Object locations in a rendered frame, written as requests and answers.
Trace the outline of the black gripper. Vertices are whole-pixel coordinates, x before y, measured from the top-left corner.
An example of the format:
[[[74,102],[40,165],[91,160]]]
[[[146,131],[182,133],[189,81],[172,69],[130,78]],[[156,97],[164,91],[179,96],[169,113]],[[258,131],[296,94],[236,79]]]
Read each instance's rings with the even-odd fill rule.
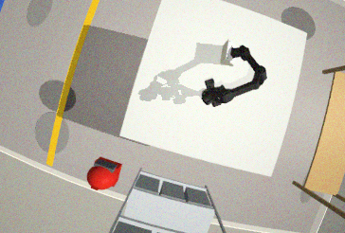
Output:
[[[205,84],[206,84],[206,86],[207,86],[207,89],[208,90],[210,90],[210,92],[211,92],[211,89],[212,88],[214,88],[215,86],[214,86],[214,79],[213,78],[211,78],[211,79],[208,79],[208,80],[206,80],[205,81]],[[215,100],[212,102],[212,107],[216,107],[216,106],[219,106],[219,105],[221,105],[222,103],[216,103],[215,102]]]

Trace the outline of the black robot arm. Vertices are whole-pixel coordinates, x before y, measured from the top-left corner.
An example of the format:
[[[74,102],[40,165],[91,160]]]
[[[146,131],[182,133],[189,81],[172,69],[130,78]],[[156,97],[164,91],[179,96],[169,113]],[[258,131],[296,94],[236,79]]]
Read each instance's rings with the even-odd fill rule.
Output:
[[[230,55],[233,59],[241,57],[242,60],[249,62],[249,65],[255,72],[253,80],[237,88],[225,88],[223,84],[212,88],[211,92],[209,90],[202,94],[201,99],[206,105],[211,105],[214,100],[216,103],[229,103],[235,97],[240,96],[243,93],[258,90],[261,87],[260,85],[262,85],[267,79],[266,69],[263,66],[258,65],[248,47],[245,47],[244,45],[236,48],[232,47]]]

